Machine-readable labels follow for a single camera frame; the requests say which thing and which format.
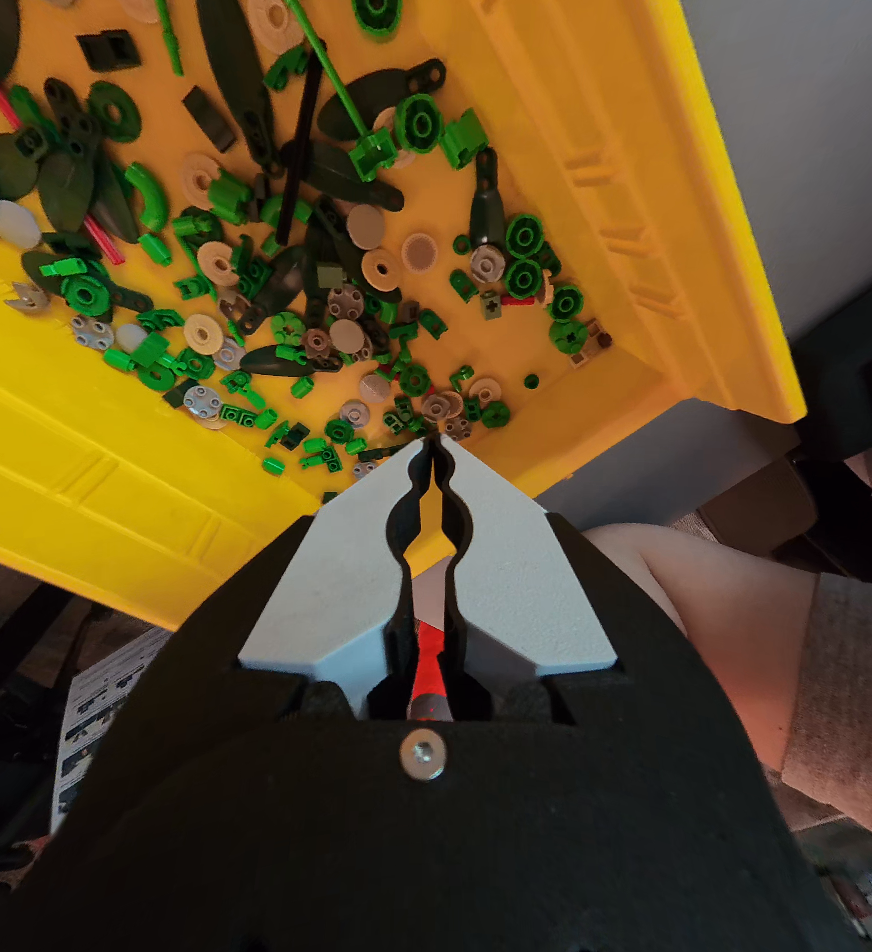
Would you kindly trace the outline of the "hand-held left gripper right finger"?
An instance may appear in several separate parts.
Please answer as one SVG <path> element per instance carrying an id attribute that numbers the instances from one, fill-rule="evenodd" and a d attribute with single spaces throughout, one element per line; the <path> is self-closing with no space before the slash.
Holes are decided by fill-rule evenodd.
<path id="1" fill-rule="evenodd" d="M 549 521 L 549 513 L 461 443 L 430 444 L 442 532 L 442 679 L 455 720 L 490 720 L 511 689 L 608 670 L 616 650 Z"/>

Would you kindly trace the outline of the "grey shorts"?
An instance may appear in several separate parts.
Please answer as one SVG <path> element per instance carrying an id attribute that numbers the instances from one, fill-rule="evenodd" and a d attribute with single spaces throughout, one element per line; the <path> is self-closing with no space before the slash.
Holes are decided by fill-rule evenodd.
<path id="1" fill-rule="evenodd" d="M 872 585 L 822 575 L 782 783 L 872 832 Z"/>

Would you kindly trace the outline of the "printed paper leaflet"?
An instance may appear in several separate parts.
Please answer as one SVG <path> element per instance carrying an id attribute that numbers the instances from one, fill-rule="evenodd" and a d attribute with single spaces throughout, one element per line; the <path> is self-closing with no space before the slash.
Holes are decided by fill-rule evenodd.
<path id="1" fill-rule="evenodd" d="M 151 627 L 73 678 L 62 715 L 49 835 L 68 815 L 110 724 L 171 635 L 167 629 Z"/>

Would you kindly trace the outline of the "brown box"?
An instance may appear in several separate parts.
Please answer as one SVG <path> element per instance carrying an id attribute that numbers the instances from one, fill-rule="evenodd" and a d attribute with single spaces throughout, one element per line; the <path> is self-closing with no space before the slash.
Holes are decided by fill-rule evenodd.
<path id="1" fill-rule="evenodd" d="M 699 506 L 714 539 L 754 556 L 769 556 L 812 529 L 813 495 L 792 462 L 775 460 Z"/>

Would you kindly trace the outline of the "yellow plastic bin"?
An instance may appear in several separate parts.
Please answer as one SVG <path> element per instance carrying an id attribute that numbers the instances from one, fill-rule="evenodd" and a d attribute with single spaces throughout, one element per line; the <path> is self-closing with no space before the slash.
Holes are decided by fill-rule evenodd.
<path id="1" fill-rule="evenodd" d="M 581 367 L 538 306 L 486 321 L 450 285 L 472 166 L 435 149 L 382 180 L 404 192 L 383 245 L 430 234 L 436 265 L 404 297 L 447 324 L 414 361 L 436 387 L 469 364 L 511 419 L 466 447 L 537 496 L 680 400 L 790 423 L 806 407 L 728 152 L 678 2 L 404 2 L 395 38 L 350 2 L 302 7 L 343 81 L 431 57 L 448 122 L 474 109 L 499 159 L 505 217 L 536 215 L 611 346 Z M 352 463 L 304 470 L 267 431 L 213 432 L 74 342 L 55 301 L 3 301 L 25 278 L 0 241 L 0 564 L 176 627 L 323 494 L 355 496 Z"/>

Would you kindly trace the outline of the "red and grey object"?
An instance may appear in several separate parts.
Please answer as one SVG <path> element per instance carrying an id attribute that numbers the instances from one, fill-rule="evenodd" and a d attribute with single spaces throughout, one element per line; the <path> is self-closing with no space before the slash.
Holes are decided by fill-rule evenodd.
<path id="1" fill-rule="evenodd" d="M 452 722 L 440 660 L 444 645 L 441 629 L 415 620 L 418 661 L 407 706 L 407 720 Z"/>

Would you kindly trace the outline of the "person's bare leg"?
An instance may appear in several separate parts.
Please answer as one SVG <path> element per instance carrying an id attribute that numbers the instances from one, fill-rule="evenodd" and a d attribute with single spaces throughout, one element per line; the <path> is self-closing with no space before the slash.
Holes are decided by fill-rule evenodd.
<path id="1" fill-rule="evenodd" d="M 679 626 L 759 761 L 780 771 L 820 576 L 673 528 L 611 525 L 585 538 Z"/>

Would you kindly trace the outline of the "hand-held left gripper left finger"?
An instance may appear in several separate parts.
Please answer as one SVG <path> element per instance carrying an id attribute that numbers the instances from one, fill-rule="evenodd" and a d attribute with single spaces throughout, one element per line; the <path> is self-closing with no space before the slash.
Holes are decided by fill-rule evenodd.
<path id="1" fill-rule="evenodd" d="M 238 659 L 330 682 L 354 713 L 405 720 L 419 659 L 406 550 L 421 531 L 433 442 L 404 446 L 323 506 Z"/>

